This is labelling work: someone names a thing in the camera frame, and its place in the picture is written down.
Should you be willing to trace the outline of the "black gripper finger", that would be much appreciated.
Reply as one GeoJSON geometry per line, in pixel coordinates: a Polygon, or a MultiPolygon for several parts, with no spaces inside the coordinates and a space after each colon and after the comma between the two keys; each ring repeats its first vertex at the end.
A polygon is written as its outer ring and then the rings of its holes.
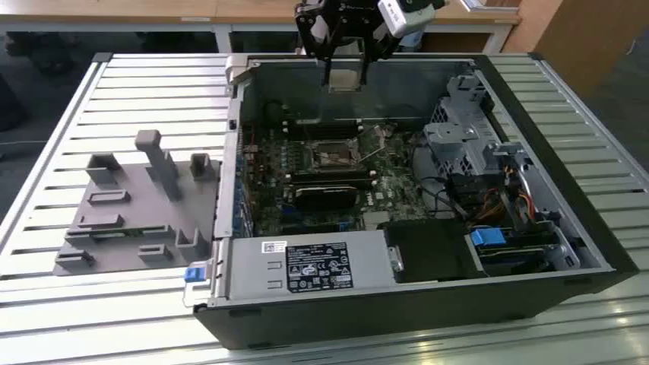
{"type": "Polygon", "coordinates": [[[362,65],[358,79],[361,85],[366,84],[370,63],[388,59],[394,53],[400,41],[401,38],[390,34],[385,23],[365,31],[362,35],[362,65]]]}
{"type": "Polygon", "coordinates": [[[333,38],[329,32],[334,1],[301,1],[295,6],[295,24],[305,55],[324,63],[321,85],[329,85],[333,38]]]}

